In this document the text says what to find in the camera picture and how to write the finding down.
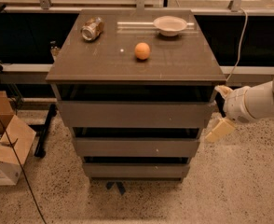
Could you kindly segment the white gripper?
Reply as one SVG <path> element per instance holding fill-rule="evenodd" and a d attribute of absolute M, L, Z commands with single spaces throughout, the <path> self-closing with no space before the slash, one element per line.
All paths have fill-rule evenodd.
<path fill-rule="evenodd" d="M 206 134 L 205 140 L 211 143 L 232 133 L 236 129 L 235 123 L 248 124 L 256 122 L 256 119 L 250 114 L 245 104 L 246 93 L 250 89 L 249 86 L 232 90 L 226 85 L 217 85 L 214 89 L 225 99 L 224 112 L 226 118 L 220 118 Z"/>

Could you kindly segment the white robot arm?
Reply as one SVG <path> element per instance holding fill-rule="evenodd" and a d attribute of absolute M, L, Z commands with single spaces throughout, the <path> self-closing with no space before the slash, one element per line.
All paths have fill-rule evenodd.
<path fill-rule="evenodd" d="M 274 78 L 253 87 L 232 90 L 228 86 L 219 85 L 215 90 L 224 99 L 223 110 L 226 116 L 220 118 L 206 134 L 207 142 L 213 143 L 232 133 L 238 125 L 274 118 Z"/>

